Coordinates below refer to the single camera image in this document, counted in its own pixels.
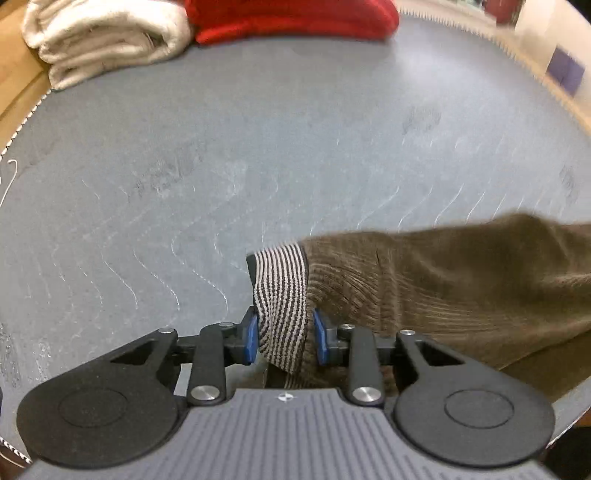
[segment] gray table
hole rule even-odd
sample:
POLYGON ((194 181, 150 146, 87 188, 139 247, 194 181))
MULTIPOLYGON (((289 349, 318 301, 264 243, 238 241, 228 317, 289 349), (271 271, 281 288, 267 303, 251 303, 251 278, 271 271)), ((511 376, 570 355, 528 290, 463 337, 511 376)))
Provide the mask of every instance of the gray table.
POLYGON ((2 435, 21 446, 40 381, 160 326, 240 320, 255 249, 515 209, 588 220, 590 147, 495 45, 407 17, 385 44, 191 48, 54 93, 7 156, 2 435))

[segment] purple square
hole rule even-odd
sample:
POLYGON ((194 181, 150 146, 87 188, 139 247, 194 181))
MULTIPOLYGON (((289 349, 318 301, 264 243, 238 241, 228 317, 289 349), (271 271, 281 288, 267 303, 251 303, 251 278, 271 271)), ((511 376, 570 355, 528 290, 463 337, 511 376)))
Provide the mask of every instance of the purple square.
POLYGON ((570 63, 571 58, 569 55, 564 50, 556 47, 548 65, 547 73, 558 83, 562 84, 562 81, 569 73, 570 63))
POLYGON ((581 85, 581 81, 583 80, 583 73, 585 73, 585 67, 578 64, 574 60, 571 60, 569 72, 561 82, 564 90, 574 96, 574 94, 577 93, 579 85, 581 85))

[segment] white folded towel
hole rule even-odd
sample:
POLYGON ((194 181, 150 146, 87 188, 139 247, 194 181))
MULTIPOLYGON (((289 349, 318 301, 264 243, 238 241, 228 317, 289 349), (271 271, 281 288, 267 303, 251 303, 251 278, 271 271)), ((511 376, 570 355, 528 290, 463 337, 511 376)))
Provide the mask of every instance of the white folded towel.
POLYGON ((62 90, 108 70, 180 54, 193 39, 184 7, 166 0, 30 0, 22 36, 62 90))

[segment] striped ribbed cuff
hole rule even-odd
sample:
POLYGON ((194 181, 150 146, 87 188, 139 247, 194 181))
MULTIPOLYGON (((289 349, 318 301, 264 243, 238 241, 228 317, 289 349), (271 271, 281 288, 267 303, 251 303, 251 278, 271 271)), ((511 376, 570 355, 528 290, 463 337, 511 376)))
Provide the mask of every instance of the striped ribbed cuff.
POLYGON ((298 244, 282 245, 257 252, 248 264, 259 351, 269 363, 297 374, 306 340, 306 255, 298 244))

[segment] round black disc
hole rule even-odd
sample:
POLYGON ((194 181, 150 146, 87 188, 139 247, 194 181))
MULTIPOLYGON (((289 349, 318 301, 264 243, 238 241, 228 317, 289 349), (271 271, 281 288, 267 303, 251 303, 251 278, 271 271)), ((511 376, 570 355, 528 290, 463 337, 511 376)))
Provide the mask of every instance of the round black disc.
POLYGON ((404 390, 394 420, 405 437, 447 463, 476 468, 517 464, 542 451, 554 429, 550 403, 507 375, 484 367, 473 373, 441 370, 404 390))
POLYGON ((172 431, 174 397, 143 367, 91 370, 68 372, 25 396, 17 426, 31 453, 70 468, 106 468, 149 452, 172 431))

